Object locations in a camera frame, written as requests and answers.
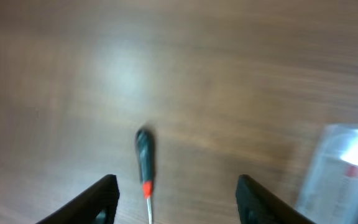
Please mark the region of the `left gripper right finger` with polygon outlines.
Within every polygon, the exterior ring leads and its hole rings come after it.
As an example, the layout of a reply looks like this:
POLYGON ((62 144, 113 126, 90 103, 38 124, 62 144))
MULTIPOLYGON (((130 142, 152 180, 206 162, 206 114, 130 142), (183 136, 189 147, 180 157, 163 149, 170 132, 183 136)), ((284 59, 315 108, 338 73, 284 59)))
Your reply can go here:
POLYGON ((242 224, 314 224, 249 175, 240 175, 236 201, 242 224))

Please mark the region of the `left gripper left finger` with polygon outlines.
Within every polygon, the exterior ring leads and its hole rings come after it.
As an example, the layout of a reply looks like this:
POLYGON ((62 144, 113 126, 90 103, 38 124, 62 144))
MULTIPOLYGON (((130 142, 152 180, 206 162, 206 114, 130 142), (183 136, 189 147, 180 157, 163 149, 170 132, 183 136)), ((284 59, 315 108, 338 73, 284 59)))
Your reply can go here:
POLYGON ((105 175, 37 224, 113 224, 119 196, 116 176, 105 175))

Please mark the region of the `black red-collar screwdriver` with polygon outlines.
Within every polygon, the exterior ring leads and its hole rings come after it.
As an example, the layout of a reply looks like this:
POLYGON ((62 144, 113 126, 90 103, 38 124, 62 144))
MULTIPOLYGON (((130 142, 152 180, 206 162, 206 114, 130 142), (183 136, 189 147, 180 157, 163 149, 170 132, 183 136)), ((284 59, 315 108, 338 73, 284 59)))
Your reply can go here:
POLYGON ((140 128, 135 136, 142 190, 147 203, 149 224, 153 224, 152 194, 155 179, 155 140, 151 130, 140 128))

